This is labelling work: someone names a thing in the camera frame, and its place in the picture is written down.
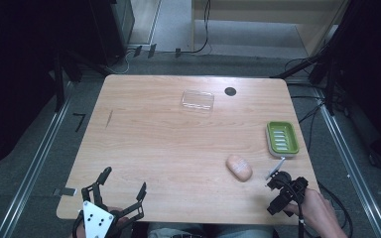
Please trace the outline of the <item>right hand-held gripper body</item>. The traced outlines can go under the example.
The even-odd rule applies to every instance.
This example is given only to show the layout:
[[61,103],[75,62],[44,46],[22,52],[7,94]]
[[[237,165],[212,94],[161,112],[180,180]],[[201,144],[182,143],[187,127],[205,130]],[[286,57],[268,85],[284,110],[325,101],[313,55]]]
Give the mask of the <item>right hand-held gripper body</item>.
[[290,198],[296,204],[301,204],[304,201],[305,190],[308,187],[309,182],[303,177],[292,179],[289,173],[281,171],[281,166],[284,164],[285,160],[286,158],[282,157],[280,162],[265,175],[265,180],[267,183],[270,179],[278,180],[282,186],[278,189],[279,194]]

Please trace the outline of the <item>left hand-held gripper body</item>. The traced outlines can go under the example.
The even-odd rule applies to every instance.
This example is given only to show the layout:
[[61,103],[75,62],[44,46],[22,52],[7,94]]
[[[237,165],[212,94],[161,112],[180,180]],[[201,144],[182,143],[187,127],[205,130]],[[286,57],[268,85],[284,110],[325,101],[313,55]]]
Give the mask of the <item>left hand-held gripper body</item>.
[[121,233],[114,216],[89,201],[83,203],[73,224],[73,238],[119,238]]

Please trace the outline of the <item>green soap dish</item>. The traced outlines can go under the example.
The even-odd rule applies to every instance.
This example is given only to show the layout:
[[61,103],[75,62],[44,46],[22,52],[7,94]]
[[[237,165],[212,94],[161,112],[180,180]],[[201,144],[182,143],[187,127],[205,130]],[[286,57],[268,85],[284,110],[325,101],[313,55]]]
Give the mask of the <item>green soap dish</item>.
[[270,121],[266,126],[269,152],[276,157],[292,158],[299,152],[295,128],[286,121]]

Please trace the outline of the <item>person's left hand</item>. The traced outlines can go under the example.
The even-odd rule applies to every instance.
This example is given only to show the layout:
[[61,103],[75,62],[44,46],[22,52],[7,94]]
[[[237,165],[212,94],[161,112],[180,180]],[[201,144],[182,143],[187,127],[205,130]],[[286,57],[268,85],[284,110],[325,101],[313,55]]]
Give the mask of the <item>person's left hand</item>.
[[108,210],[114,216],[114,221],[117,228],[121,228],[129,220],[127,216],[121,216],[121,213],[123,212],[122,208],[108,207]]

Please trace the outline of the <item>person's right hand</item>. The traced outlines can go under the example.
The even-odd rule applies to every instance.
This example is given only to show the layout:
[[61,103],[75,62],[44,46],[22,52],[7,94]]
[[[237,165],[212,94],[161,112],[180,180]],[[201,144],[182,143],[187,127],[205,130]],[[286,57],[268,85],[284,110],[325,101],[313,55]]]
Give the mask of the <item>person's right hand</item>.
[[335,213],[330,202],[321,193],[314,189],[305,190],[305,199],[301,205],[288,204],[285,211],[300,214],[302,211],[305,222],[320,236],[331,233],[334,225],[337,225]]

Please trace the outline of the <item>grey tape piece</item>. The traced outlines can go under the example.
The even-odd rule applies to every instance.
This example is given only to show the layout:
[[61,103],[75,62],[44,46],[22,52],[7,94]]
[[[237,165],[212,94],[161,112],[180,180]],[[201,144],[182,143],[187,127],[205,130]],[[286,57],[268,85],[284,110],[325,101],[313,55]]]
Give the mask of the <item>grey tape piece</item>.
[[55,188],[53,192],[55,196],[74,196],[75,194],[76,189],[70,187]]

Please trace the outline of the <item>black tape corner mark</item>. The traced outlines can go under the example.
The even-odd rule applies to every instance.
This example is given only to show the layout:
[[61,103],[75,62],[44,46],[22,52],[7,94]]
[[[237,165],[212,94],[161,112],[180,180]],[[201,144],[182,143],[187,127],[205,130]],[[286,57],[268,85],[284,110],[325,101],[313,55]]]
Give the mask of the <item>black tape corner mark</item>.
[[76,126],[76,128],[75,128],[75,130],[74,130],[74,132],[77,133],[77,132],[79,131],[79,129],[81,128],[82,124],[83,124],[83,121],[84,121],[84,119],[85,119],[85,117],[86,117],[86,114],[84,114],[84,113],[76,113],[76,112],[74,112],[74,113],[72,113],[72,116],[74,116],[74,117],[78,117],[78,118],[79,118],[79,119],[78,119],[77,126]]

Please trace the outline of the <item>person's grey pants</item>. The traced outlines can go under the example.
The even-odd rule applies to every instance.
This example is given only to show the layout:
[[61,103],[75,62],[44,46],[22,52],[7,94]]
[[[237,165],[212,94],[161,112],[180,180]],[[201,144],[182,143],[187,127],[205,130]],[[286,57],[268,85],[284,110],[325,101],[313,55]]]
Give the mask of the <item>person's grey pants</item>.
[[150,223],[148,238],[277,238],[273,226],[202,223]]

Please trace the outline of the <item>black stand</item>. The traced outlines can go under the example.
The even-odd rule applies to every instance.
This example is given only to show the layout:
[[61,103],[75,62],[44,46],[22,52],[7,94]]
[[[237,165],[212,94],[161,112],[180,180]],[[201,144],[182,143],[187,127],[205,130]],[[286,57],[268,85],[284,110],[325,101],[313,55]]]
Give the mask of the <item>black stand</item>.
[[334,110],[332,100],[338,74],[336,52],[339,42],[340,35],[338,33],[334,33],[330,40],[313,57],[303,59],[300,63],[290,69],[286,69],[284,72],[272,75],[272,78],[285,79],[312,65],[314,69],[309,74],[309,81],[312,84],[318,84],[324,78],[326,79],[324,88],[324,106],[329,115],[333,116]]
[[53,49],[53,63],[54,63],[54,78],[55,78],[55,95],[57,99],[56,112],[60,112],[66,97],[64,95],[64,74],[66,74],[70,81],[78,82],[81,80],[82,72],[77,66],[79,63],[85,64],[92,70],[98,72],[102,76],[110,74],[108,69],[100,66],[91,60],[81,56],[74,51],[63,51],[61,49]]

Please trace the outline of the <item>clear plastic lid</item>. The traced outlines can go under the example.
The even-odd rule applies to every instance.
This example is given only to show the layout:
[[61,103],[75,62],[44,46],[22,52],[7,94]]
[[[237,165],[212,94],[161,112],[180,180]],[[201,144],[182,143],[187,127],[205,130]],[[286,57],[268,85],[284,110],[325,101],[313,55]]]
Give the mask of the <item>clear plastic lid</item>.
[[214,94],[205,91],[187,89],[183,92],[181,105],[186,109],[211,112],[214,105]]

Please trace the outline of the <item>black cabinet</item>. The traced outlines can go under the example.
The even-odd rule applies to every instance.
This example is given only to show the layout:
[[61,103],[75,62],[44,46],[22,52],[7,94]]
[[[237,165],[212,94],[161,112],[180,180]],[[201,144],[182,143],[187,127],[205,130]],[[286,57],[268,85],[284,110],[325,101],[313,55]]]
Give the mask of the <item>black cabinet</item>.
[[102,46],[102,62],[110,65],[126,56],[135,17],[131,0],[89,0]]

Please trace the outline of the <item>light wooden shelf unit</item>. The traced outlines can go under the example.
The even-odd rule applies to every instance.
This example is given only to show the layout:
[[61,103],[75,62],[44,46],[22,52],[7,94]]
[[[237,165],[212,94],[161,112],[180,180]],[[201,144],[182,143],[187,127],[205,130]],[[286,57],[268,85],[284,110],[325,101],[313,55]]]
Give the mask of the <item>light wooden shelf unit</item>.
[[309,56],[319,52],[350,0],[209,0],[218,21],[295,24]]

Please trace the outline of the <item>metal floor rail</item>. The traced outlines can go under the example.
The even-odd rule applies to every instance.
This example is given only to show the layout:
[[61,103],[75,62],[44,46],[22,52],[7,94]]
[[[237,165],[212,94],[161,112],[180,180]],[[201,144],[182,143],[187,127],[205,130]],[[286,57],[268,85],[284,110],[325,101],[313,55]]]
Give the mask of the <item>metal floor rail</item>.
[[44,138],[42,139],[40,146],[36,151],[35,156],[33,157],[19,188],[17,189],[17,192],[7,209],[4,219],[0,225],[0,238],[10,238],[17,226],[18,220],[24,211],[27,201],[48,157],[49,151],[54,143],[55,137],[70,106],[73,88],[73,82],[68,82],[64,87],[65,102],[62,104],[59,111],[54,113]]
[[325,106],[321,108],[320,112],[347,170],[348,177],[356,191],[362,209],[370,222],[372,230],[377,238],[381,238],[381,209],[355,162],[355,158],[346,143],[336,118],[330,115]]

